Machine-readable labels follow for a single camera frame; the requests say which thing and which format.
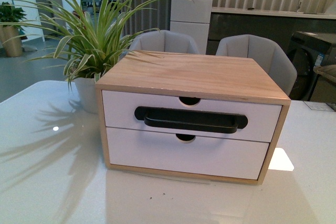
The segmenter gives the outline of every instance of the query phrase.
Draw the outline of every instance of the brown plant pot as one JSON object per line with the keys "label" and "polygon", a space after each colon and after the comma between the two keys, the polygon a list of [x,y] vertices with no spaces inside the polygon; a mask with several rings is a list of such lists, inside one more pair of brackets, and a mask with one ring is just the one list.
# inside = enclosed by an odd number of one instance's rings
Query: brown plant pot
{"label": "brown plant pot", "polygon": [[0,25],[0,41],[8,57],[18,57],[22,55],[22,42],[20,38],[11,39],[19,35],[17,27]]}

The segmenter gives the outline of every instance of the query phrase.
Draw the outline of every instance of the countertop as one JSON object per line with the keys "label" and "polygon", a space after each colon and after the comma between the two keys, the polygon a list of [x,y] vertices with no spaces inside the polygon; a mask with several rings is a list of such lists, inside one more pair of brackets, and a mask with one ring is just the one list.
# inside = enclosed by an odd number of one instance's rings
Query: countertop
{"label": "countertop", "polygon": [[67,82],[38,82],[0,114],[3,224],[336,223],[336,113],[302,101],[277,146],[293,167],[269,169],[260,186],[106,169],[98,115]]}
{"label": "countertop", "polygon": [[212,13],[227,14],[245,14],[258,16],[276,16],[276,17],[293,17],[293,18],[314,18],[314,19],[336,19],[336,15],[323,13],[304,13],[304,12],[286,12],[281,10],[248,10],[239,8],[212,7]]}

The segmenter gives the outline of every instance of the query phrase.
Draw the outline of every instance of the spider plant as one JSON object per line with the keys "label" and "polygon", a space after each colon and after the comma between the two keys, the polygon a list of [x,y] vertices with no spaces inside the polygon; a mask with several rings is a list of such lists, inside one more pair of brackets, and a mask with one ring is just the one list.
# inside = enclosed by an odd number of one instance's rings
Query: spider plant
{"label": "spider plant", "polygon": [[[36,20],[22,20],[19,24],[23,27],[46,29],[55,34],[45,36],[59,40],[55,52],[32,60],[56,58],[66,61],[61,66],[64,67],[64,75],[70,83],[80,77],[94,78],[97,81],[109,71],[118,62],[119,56],[128,51],[133,39],[144,32],[122,36],[127,20],[136,12],[147,9],[148,5],[159,0],[148,0],[134,8],[131,7],[134,0],[117,0],[116,2],[102,0],[99,14],[96,14],[97,7],[93,0],[93,18],[89,13],[83,12],[76,0],[65,1],[74,12],[69,12],[54,1],[50,3],[21,1],[33,5],[21,5],[21,7],[45,10],[52,13],[54,17],[41,13],[41,25],[36,24]],[[60,25],[57,20],[64,20],[66,26]],[[54,29],[46,28],[43,24],[53,25]]]}

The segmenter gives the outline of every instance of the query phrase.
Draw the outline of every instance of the wooden frame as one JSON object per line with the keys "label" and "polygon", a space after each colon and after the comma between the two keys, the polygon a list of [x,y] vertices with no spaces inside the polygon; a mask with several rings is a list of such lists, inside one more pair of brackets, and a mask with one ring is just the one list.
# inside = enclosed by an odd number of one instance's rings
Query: wooden frame
{"label": "wooden frame", "polygon": [[[127,55],[102,77],[96,89],[104,160],[108,168],[244,184],[263,183],[290,106],[286,94],[254,60],[246,58],[137,52]],[[276,104],[282,109],[257,180],[184,173],[111,164],[102,90]]]}

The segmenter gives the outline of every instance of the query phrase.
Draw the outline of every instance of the kitchen counter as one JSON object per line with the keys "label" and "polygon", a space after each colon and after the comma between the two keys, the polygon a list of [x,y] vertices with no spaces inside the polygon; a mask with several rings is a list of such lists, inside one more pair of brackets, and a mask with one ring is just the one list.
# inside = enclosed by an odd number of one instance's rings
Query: kitchen counter
{"label": "kitchen counter", "polygon": [[329,15],[324,13],[287,12],[282,10],[257,10],[257,9],[248,10],[239,8],[212,7],[211,12],[258,15],[258,16],[293,17],[293,18],[336,19],[336,15]]}

